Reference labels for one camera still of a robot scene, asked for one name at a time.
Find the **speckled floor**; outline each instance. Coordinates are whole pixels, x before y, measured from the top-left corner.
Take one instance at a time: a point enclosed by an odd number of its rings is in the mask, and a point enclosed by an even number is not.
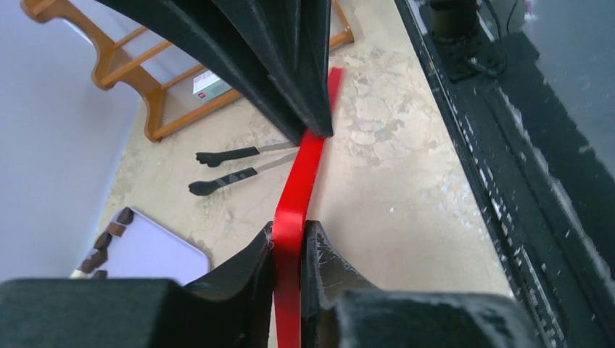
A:
[[[344,0],[356,42],[344,67],[336,135],[326,142],[310,219],[367,279],[384,289],[509,295],[476,202],[393,1]],[[132,206],[205,251],[217,266],[272,219],[290,164],[192,196],[187,185],[279,154],[199,165],[216,152],[283,141],[246,100],[152,144],[137,116],[104,214]]]

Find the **white wall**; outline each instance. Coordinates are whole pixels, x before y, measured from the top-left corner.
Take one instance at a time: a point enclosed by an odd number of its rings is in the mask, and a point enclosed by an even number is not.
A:
[[[10,3],[0,12],[0,281],[64,277],[91,247],[139,97],[124,84],[97,89],[90,43]]]

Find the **red plastic strap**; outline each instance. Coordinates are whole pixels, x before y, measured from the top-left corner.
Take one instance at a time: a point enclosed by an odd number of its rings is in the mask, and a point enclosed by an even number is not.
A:
[[[342,73],[343,70],[338,67],[329,72],[332,112],[335,110]],[[303,228],[324,141],[311,131],[305,131],[273,219],[273,258],[277,275],[273,301],[279,348],[298,348],[301,345],[300,258]]]

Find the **wooden rack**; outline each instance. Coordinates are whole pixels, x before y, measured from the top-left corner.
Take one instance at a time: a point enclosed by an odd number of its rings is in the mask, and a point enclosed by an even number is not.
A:
[[[331,49],[335,49],[343,44],[354,42],[355,38],[338,1],[331,0],[331,5],[343,27],[342,32],[336,34],[330,40]],[[92,81],[105,91],[111,89],[118,82],[124,82],[139,93],[147,110],[145,136],[150,141],[161,141],[169,134],[230,104],[241,96],[237,91],[231,89],[208,103],[164,124],[165,100],[169,89],[205,69],[203,65],[196,65],[167,83],[160,83],[141,64],[171,47],[172,43],[162,41],[135,58],[130,57],[123,49],[123,46],[128,42],[145,33],[147,28],[141,26],[116,42],[68,0],[22,0],[21,8],[27,16],[36,22],[45,23],[60,17],[68,20],[85,33],[96,48],[97,53],[96,65],[91,74]]]

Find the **black cable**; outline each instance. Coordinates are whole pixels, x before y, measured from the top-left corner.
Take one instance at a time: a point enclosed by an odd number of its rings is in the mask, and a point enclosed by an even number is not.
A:
[[[518,3],[519,3],[519,0],[515,0],[515,3],[513,4],[511,8],[511,13],[508,14],[508,19],[506,20],[506,33],[508,34],[511,33],[511,18],[513,17],[513,13],[515,12],[515,8],[517,8]]]
[[[476,58],[466,59],[466,64],[478,73],[484,74],[490,78],[498,78],[506,71],[506,68],[508,67],[508,57],[506,56],[504,43],[502,43],[502,23],[500,23],[500,19],[495,14],[491,0],[484,0],[484,4],[487,5],[487,9],[491,13],[491,17],[493,17],[493,21],[495,22],[495,28],[498,30],[498,41],[500,42],[500,48],[502,50],[502,65],[499,70],[495,70],[491,67],[485,67],[484,65],[478,63]]]

